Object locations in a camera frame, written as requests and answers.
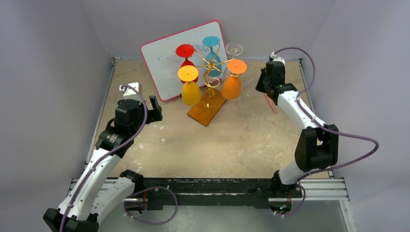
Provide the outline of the pink pencil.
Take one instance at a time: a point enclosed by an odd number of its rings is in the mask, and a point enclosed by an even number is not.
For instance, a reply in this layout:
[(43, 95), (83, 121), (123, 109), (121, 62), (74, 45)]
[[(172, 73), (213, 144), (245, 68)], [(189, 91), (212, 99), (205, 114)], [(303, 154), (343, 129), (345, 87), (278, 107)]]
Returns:
[(276, 109), (276, 105), (274, 104), (274, 102), (268, 97), (267, 94), (264, 94), (265, 99), (267, 100), (270, 108), (272, 109), (274, 114), (277, 114), (277, 109)]

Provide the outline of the orange plastic wine glass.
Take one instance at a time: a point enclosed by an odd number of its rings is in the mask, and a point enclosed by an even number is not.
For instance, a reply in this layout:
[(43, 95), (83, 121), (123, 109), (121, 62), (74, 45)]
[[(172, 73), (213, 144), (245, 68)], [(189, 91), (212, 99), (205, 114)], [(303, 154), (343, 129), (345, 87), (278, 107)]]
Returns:
[(242, 89), (239, 77), (247, 70), (247, 65), (240, 59), (233, 59), (228, 62), (227, 69), (229, 74), (223, 83), (221, 93), (225, 99), (235, 100), (239, 97)]

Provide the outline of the pink framed whiteboard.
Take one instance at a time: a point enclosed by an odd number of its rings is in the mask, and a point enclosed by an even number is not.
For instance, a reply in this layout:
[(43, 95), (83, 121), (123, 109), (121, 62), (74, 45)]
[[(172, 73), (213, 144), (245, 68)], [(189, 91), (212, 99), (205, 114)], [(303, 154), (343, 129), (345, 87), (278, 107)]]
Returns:
[(182, 82), (178, 78), (177, 72), (185, 59), (177, 55), (176, 49), (182, 44), (190, 44), (194, 47), (194, 54), (188, 60), (199, 66), (198, 86), (205, 85), (203, 74), (206, 69), (203, 66), (205, 65), (204, 59), (210, 52), (210, 47), (203, 44), (203, 39), (208, 36), (219, 38), (220, 47), (215, 45), (213, 51), (222, 62), (227, 61), (221, 26), (216, 20), (141, 45), (142, 57), (162, 101), (168, 101), (180, 95)]

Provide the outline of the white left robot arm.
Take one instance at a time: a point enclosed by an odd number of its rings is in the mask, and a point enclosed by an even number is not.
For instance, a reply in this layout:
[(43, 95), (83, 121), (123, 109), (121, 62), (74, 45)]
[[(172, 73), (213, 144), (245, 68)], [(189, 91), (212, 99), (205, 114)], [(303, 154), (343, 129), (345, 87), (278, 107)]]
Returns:
[(58, 208), (49, 208), (43, 219), (53, 232), (96, 232), (102, 221), (126, 196), (140, 197), (144, 193), (142, 175), (126, 171), (113, 186), (101, 193), (108, 175), (133, 145), (144, 125), (161, 121), (162, 108), (155, 96), (144, 101), (119, 100), (115, 117), (99, 135), (91, 160), (85, 166), (72, 191)]

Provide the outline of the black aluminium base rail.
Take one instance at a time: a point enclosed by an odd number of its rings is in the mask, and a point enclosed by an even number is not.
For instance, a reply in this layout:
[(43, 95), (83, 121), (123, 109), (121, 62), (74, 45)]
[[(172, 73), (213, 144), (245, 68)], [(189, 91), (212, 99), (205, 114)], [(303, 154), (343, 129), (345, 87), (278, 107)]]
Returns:
[[(108, 178), (104, 193), (118, 178)], [(143, 177), (142, 186), (121, 201), (132, 208), (161, 210), (164, 206), (251, 206), (286, 214), (305, 201), (347, 200), (341, 179), (305, 179), (299, 185), (277, 188), (270, 179), (200, 179)]]

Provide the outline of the blue plastic wine glass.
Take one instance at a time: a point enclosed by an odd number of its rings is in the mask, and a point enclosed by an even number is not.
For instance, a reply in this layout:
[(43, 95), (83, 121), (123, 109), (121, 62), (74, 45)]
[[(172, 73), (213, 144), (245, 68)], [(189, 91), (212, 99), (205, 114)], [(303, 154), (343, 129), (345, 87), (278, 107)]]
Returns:
[(221, 74), (221, 59), (218, 56), (218, 52), (221, 48), (220, 38), (217, 36), (207, 36), (202, 40), (203, 46), (209, 49), (209, 53), (206, 55), (205, 59), (208, 62), (212, 62), (216, 65), (215, 69), (209, 71), (210, 77), (218, 77)]

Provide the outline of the yellow plastic wine glass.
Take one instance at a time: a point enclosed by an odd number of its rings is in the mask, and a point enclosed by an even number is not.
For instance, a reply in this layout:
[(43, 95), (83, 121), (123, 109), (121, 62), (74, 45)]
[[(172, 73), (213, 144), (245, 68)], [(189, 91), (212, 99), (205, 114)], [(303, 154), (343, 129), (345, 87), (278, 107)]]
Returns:
[(201, 100), (201, 91), (195, 83), (198, 77), (198, 70), (195, 66), (186, 65), (178, 70), (178, 78), (184, 82), (181, 89), (181, 98), (185, 105), (193, 106)]

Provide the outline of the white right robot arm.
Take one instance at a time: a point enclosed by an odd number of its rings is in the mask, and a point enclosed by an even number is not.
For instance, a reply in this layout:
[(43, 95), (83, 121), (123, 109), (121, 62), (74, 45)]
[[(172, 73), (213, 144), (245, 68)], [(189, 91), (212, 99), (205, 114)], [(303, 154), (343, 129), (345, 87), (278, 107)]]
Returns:
[(285, 64), (282, 61), (266, 63), (255, 89), (265, 93), (300, 130), (294, 160), (273, 176), (271, 190), (276, 196), (282, 197), (304, 175), (336, 164), (338, 128), (315, 117), (298, 96), (296, 87), (285, 82)]

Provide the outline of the red plastic wine glass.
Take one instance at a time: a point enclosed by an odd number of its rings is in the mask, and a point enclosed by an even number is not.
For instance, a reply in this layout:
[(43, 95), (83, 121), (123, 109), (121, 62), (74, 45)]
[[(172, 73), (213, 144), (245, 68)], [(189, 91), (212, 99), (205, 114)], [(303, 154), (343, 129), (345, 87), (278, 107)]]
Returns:
[(190, 58), (192, 57), (194, 52), (194, 47), (187, 43), (178, 46), (176, 49), (176, 54), (179, 57), (184, 58), (184, 61), (180, 65), (180, 68), (177, 72), (179, 80), (184, 85), (188, 82), (190, 85), (197, 86), (199, 71), (196, 68), (195, 64), (190, 61)]

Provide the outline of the clear wine glass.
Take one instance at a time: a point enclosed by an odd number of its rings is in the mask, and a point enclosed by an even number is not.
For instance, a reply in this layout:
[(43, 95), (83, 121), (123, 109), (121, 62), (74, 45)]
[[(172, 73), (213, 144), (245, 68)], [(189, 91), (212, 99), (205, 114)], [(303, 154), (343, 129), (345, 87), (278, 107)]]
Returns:
[(242, 55), (243, 47), (237, 43), (228, 43), (225, 46), (225, 52), (228, 60), (237, 59)]

